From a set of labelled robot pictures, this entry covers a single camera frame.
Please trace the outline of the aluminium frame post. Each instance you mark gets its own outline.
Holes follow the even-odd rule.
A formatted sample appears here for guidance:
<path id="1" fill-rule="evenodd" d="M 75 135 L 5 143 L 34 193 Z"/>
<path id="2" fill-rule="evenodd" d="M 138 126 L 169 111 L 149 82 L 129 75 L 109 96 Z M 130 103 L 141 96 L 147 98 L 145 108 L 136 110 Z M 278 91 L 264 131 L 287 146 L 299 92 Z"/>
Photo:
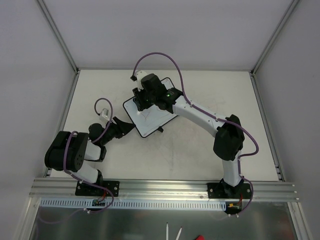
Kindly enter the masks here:
<path id="1" fill-rule="evenodd" d="M 267 44 L 265 45 L 262 53 L 260 54 L 259 58 L 257 59 L 254 67 L 251 70 L 251 74 L 255 75 L 259 68 L 262 66 L 264 60 L 266 59 L 269 52 L 272 50 L 276 40 L 280 36 L 282 30 L 284 29 L 285 25 L 290 20 L 291 16 L 294 14 L 296 8 L 300 4 L 300 0 L 291 0 L 288 7 L 286 8 L 283 16 L 281 17 L 280 21 L 278 22 L 275 30 L 273 31 L 272 35 L 270 36 Z"/>
<path id="2" fill-rule="evenodd" d="M 59 31 L 58 26 L 57 26 L 52 14 L 51 14 L 46 2 L 44 0 L 35 0 L 35 2 L 39 6 L 39 9 L 42 12 L 46 22 L 48 23 L 50 30 L 52 31 L 55 39 L 57 40 L 60 48 L 62 49 L 62 52 L 67 59 L 67 62 L 69 63 L 70 67 L 72 68 L 73 72 L 77 74 L 79 71 L 79 68 L 78 68 L 74 58 L 72 57 L 71 52 L 70 52 L 69 48 L 67 47 L 67 44 L 65 43 L 63 36 L 62 36 L 61 32 Z"/>

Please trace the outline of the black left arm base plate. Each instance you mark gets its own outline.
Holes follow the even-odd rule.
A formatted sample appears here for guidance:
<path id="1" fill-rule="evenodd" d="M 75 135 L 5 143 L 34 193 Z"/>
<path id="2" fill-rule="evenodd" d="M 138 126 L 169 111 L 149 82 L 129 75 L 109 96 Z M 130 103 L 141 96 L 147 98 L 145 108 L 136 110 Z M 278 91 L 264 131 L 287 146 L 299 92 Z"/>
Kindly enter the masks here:
<path id="1" fill-rule="evenodd" d="M 106 197 L 111 194 L 104 189 L 108 189 L 114 197 L 119 196 L 120 182 L 115 180 L 103 180 L 102 187 L 91 186 L 86 183 L 77 182 L 75 195 L 80 197 L 102 197 L 104 193 Z"/>

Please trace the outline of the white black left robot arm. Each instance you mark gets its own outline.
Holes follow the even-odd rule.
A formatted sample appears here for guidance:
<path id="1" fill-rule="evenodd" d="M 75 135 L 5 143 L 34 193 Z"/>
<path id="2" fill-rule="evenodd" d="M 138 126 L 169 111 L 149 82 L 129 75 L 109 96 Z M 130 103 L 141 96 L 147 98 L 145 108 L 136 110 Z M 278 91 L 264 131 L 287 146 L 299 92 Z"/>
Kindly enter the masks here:
<path id="1" fill-rule="evenodd" d="M 124 137 L 134 128 L 135 124 L 113 117 L 105 127 L 93 123 L 88 133 L 59 131 L 45 154 L 45 166 L 87 183 L 87 189 L 93 195 L 99 195 L 105 188 L 103 176 L 88 162 L 103 162 L 106 144 L 114 138 Z"/>

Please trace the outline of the left aluminium frame post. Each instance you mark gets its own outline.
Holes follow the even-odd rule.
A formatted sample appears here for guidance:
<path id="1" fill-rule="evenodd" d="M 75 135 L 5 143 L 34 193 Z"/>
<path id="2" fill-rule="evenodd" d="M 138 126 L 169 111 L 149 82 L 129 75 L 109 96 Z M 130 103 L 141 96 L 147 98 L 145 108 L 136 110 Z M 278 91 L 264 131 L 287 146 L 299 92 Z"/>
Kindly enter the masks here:
<path id="1" fill-rule="evenodd" d="M 39 6 L 39 9 L 42 12 L 46 22 L 48 23 L 50 30 L 52 31 L 55 39 L 57 40 L 60 48 L 62 49 L 62 52 L 67 59 L 67 62 L 69 63 L 70 67 L 72 68 L 73 72 L 77 74 L 79 71 L 79 68 L 78 68 L 74 58 L 72 57 L 71 52 L 70 52 L 69 48 L 67 47 L 67 44 L 65 43 L 63 36 L 62 36 L 61 32 L 59 31 L 58 26 L 57 26 L 52 14 L 51 14 L 46 2 L 44 0 L 35 0 L 35 2 Z"/>

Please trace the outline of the right aluminium frame post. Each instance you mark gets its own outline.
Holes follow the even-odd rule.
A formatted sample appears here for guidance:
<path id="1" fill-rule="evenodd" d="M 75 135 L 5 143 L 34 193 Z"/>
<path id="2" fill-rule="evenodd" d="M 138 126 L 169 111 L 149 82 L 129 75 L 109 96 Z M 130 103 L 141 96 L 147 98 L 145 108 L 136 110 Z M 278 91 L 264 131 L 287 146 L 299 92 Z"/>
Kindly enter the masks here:
<path id="1" fill-rule="evenodd" d="M 288 7 L 286 8 L 283 16 L 281 17 L 280 21 L 278 22 L 275 30 L 273 31 L 272 35 L 270 36 L 267 44 L 265 45 L 262 53 L 260 54 L 259 58 L 257 59 L 254 67 L 251 70 L 251 74 L 255 75 L 259 68 L 262 66 L 264 60 L 266 59 L 269 52 L 272 50 L 276 40 L 280 36 L 282 30 L 284 29 L 285 25 L 290 20 L 291 16 L 294 14 L 296 8 L 300 4 L 300 0 L 291 0 Z"/>

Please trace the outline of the white stick left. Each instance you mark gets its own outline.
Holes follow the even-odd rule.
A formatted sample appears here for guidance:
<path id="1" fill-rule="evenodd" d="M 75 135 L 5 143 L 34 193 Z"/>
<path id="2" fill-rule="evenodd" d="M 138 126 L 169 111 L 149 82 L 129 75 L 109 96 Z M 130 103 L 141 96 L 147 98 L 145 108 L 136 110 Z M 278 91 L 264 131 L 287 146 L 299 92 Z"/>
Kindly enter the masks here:
<path id="1" fill-rule="evenodd" d="M 169 223 L 166 223 L 166 228 L 165 228 L 165 240 L 169 240 Z"/>

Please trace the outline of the aluminium mounting rail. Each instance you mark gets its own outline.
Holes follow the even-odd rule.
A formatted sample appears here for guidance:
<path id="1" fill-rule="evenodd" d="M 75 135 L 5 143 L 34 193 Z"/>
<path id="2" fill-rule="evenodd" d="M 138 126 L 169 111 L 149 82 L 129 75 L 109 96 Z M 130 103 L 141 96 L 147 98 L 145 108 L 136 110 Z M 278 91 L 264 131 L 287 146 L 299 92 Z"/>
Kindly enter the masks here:
<path id="1" fill-rule="evenodd" d="M 218 190 L 217 181 L 203 180 L 146 180 L 109 179 L 105 190 L 118 199 L 128 200 L 212 200 Z M 298 202 L 300 196 L 295 185 L 283 181 L 255 181 L 250 188 L 245 183 L 243 197 L 251 196 L 258 202 Z M 72 178 L 35 178 L 30 197 L 76 197 L 81 184 Z"/>

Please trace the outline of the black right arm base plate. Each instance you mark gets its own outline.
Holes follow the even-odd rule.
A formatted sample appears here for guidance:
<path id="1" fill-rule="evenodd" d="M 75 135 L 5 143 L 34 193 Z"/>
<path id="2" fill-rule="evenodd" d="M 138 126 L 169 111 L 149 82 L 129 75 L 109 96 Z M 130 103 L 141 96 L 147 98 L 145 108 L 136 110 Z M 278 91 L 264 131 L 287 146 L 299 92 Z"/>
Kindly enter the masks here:
<path id="1" fill-rule="evenodd" d="M 252 197 L 252 190 L 249 183 L 240 183 L 235 187 L 221 182 L 209 182 L 206 184 L 209 199 L 243 199 L 249 200 Z"/>

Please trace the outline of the white stick right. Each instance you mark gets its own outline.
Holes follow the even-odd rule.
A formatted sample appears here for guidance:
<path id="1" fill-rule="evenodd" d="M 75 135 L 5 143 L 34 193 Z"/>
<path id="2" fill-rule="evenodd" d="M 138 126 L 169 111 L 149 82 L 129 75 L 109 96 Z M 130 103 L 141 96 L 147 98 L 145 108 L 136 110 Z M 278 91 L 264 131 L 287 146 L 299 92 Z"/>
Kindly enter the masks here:
<path id="1" fill-rule="evenodd" d="M 175 240 L 179 240 L 179 239 L 180 239 L 182 230 L 183 230 L 183 227 L 181 226 L 180 229 L 178 230 L 178 233 L 177 233 L 177 235 L 176 235 L 176 237 L 175 237 Z"/>

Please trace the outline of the white stick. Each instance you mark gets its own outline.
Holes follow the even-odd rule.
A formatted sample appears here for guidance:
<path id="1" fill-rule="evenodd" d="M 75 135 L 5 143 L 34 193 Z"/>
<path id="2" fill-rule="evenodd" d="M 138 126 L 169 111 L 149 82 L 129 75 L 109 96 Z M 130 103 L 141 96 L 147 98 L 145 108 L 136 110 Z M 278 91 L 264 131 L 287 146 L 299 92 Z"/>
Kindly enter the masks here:
<path id="1" fill-rule="evenodd" d="M 166 223 L 166 228 L 165 228 L 165 240 L 169 240 L 169 223 Z"/>
<path id="2" fill-rule="evenodd" d="M 181 226 L 180 229 L 178 230 L 178 233 L 177 233 L 177 235 L 176 235 L 176 237 L 175 237 L 175 240 L 179 240 L 179 239 L 180 239 L 182 230 L 183 230 L 183 227 Z"/>

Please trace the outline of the red object at bottom edge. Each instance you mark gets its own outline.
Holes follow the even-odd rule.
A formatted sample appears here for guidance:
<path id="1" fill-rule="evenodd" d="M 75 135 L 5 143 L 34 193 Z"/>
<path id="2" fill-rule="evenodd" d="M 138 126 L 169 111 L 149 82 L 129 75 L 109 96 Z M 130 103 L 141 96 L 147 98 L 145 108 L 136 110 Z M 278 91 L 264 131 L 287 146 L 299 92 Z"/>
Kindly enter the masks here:
<path id="1" fill-rule="evenodd" d="M 205 240 L 203 235 L 198 235 L 194 240 Z"/>

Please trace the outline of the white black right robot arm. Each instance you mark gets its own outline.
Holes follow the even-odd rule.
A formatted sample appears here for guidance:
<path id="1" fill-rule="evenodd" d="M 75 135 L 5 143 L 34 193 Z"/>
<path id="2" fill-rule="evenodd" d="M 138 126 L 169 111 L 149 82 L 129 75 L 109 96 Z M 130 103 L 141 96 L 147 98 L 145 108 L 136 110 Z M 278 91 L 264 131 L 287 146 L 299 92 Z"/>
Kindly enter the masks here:
<path id="1" fill-rule="evenodd" d="M 162 111 L 188 119 L 214 137 L 213 152 L 222 160 L 224 193 L 230 198 L 239 195 L 242 179 L 237 157 L 240 156 L 245 140 L 239 118 L 231 115 L 218 120 L 216 114 L 188 100 L 183 91 L 175 87 L 166 88 L 153 73 L 138 71 L 132 79 L 137 83 L 132 92 L 138 111 L 156 106 Z"/>

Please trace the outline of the small black-framed whiteboard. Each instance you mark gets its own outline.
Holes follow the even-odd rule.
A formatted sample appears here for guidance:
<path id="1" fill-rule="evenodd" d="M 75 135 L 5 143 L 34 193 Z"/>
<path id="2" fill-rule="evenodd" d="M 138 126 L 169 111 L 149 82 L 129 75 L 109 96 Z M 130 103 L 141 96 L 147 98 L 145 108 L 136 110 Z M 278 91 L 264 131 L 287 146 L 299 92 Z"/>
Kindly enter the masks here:
<path id="1" fill-rule="evenodd" d="M 175 88 L 169 77 L 160 81 L 168 89 L 168 93 L 169 90 Z M 177 117 L 176 114 L 172 113 L 172 110 L 170 110 L 169 107 L 157 107 L 156 105 L 152 105 L 143 111 L 138 111 L 133 99 L 134 95 L 123 102 L 122 106 L 132 123 L 135 124 L 135 128 L 142 138 L 148 137 L 152 133 L 158 131 L 158 127 L 163 128 L 164 125 Z"/>

